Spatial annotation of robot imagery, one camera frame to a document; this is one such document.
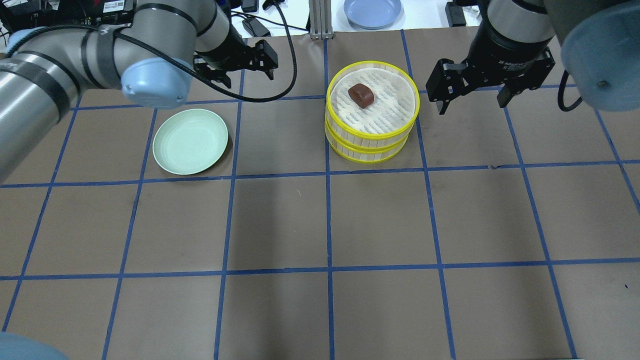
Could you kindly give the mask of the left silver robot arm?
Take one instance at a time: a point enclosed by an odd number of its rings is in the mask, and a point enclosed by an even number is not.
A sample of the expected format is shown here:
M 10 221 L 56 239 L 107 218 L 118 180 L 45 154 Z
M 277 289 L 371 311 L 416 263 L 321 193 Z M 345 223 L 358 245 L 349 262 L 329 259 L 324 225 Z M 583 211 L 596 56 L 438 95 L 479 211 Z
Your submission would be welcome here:
M 1 180 L 91 89 L 121 89 L 156 109 L 185 104 L 199 56 L 230 87 L 227 72 L 269 79 L 278 55 L 265 41 L 247 45 L 215 0 L 140 0 L 131 25 L 55 25 L 21 30 L 1 60 Z

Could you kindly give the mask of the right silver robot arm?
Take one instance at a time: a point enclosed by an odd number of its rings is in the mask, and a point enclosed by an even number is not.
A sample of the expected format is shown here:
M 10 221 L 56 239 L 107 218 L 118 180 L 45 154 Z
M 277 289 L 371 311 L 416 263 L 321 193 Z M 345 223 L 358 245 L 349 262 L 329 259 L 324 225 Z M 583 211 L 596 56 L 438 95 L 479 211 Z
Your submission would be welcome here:
M 481 23 L 466 59 L 442 58 L 426 82 L 445 114 L 455 99 L 501 86 L 507 107 L 523 91 L 539 89 L 556 65 L 549 43 L 560 45 L 563 74 L 558 107 L 580 104 L 627 112 L 639 107 L 640 3 L 637 0 L 457 0 L 478 6 Z

